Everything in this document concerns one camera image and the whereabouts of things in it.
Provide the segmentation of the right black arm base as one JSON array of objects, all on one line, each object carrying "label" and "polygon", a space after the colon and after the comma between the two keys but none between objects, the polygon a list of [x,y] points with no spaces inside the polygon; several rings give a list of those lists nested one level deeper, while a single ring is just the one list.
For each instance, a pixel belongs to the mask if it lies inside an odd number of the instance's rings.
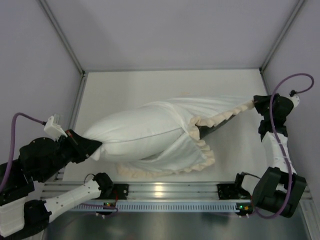
[{"label": "right black arm base", "polygon": [[220,183],[217,185],[219,200],[251,200],[250,193],[234,183]]}]

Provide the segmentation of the white pillowcase with cream ruffle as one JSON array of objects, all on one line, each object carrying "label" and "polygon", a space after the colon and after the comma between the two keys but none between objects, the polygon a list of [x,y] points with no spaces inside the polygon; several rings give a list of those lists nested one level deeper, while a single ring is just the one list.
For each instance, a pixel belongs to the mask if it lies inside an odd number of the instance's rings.
[{"label": "white pillowcase with cream ruffle", "polygon": [[117,172],[131,178],[156,178],[198,171],[213,165],[215,155],[200,135],[200,127],[213,128],[254,107],[249,96],[183,96],[146,104],[163,110],[183,130],[172,145],[154,159],[117,163]]}]

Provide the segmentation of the white pillow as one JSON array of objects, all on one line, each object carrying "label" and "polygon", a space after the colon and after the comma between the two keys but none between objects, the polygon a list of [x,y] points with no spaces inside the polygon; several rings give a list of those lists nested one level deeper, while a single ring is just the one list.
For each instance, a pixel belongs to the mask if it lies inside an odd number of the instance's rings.
[{"label": "white pillow", "polygon": [[94,160],[133,162],[160,154],[184,133],[167,110],[147,105],[109,115],[82,136],[102,143]]}]

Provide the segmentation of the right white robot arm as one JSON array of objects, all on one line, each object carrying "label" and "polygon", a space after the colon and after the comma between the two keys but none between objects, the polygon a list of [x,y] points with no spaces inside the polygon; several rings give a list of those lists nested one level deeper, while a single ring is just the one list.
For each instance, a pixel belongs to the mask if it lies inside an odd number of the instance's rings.
[{"label": "right white robot arm", "polygon": [[253,97],[255,110],[263,117],[258,128],[267,160],[263,175],[242,172],[235,178],[235,188],[250,196],[255,211],[265,210],[271,217],[290,218],[306,189],[307,182],[294,169],[288,151],[287,116],[300,103],[298,95]]}]

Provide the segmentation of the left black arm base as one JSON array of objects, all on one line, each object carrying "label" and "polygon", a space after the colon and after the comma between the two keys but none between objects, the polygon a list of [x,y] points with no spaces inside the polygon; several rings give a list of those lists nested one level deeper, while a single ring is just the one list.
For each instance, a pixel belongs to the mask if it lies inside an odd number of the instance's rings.
[{"label": "left black arm base", "polygon": [[129,185],[126,183],[115,183],[113,188],[103,190],[95,200],[126,200],[129,194]]}]

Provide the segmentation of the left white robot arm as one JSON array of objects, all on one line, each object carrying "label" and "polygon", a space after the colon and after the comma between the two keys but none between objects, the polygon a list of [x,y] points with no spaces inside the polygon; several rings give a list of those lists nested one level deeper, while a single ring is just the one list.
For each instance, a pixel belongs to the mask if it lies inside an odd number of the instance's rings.
[{"label": "left white robot arm", "polygon": [[43,185],[69,163],[82,163],[102,143],[84,138],[73,130],[57,140],[39,137],[19,150],[17,159],[0,166],[0,236],[20,240],[44,230],[68,210],[109,194],[113,182],[106,173],[56,197],[31,199],[36,184]]}]

